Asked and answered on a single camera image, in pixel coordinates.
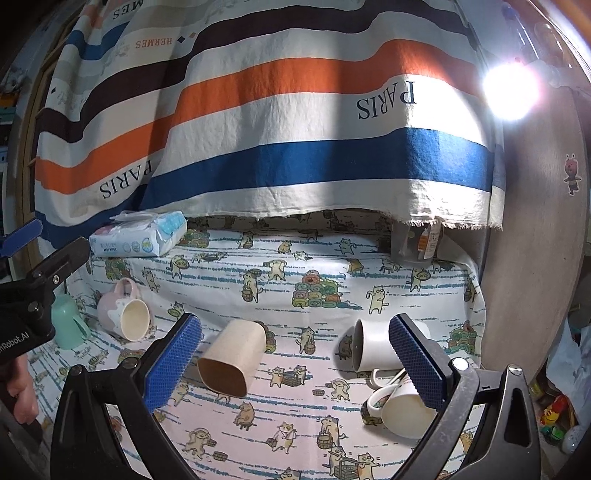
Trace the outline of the person's left hand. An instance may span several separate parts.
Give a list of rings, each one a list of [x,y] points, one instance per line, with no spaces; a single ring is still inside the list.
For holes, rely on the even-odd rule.
[[[22,355],[9,367],[7,391],[15,399],[13,415],[20,424],[31,424],[38,413],[37,397],[33,378],[28,370],[28,358]]]

